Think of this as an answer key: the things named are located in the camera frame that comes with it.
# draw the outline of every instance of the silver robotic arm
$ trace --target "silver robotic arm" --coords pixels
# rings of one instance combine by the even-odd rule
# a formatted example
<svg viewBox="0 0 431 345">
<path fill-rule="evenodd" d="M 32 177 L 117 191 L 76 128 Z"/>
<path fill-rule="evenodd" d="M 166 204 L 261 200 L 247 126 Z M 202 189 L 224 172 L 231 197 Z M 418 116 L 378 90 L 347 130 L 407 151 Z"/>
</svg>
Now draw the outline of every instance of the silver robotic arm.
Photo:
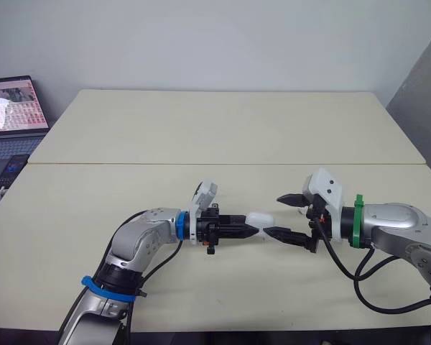
<svg viewBox="0 0 431 345">
<path fill-rule="evenodd" d="M 96 273 L 82 279 L 85 287 L 62 322 L 58 344 L 128 344 L 136 297 L 147 296 L 142 286 L 177 254 L 182 241 L 202 242 L 208 254 L 214 254 L 220 238 L 244 239 L 259 232 L 246 216 L 220 216 L 218 205 L 211 205 L 216 191 L 217 185 L 204 180 L 189 211 L 154 208 L 125 221 L 112 237 Z M 143 276 L 159 248 L 176 242 L 176 251 Z"/>
<path fill-rule="evenodd" d="M 431 287 L 431 218 L 418 208 L 402 203 L 365 205 L 362 195 L 356 197 L 354 207 L 345 207 L 342 186 L 323 168 L 307 178 L 301 194 L 287 194 L 278 201 L 290 206 L 307 207 L 306 217 L 310 220 L 312 236 L 279 227 L 264 229 L 265 232 L 284 243 L 305 247 L 311 252 L 316 252 L 322 239 L 335 263 L 355 281 L 356 291 L 358 281 L 370 275 L 364 277 L 349 273 L 337 258 L 329 239 L 347 239 L 352 247 L 369 248 L 371 253 L 374 249 L 380 249 L 393 255 L 387 262 L 402 258 L 419 270 Z M 397 313 L 377 307 L 373 310 Z"/>
<path fill-rule="evenodd" d="M 64 327 L 59 344 L 122 344 L 121 320 L 128 315 L 144 279 L 142 273 L 163 244 L 176 243 L 181 211 L 155 208 L 114 234 L 101 271 L 84 277 L 86 288 Z"/>
</svg>

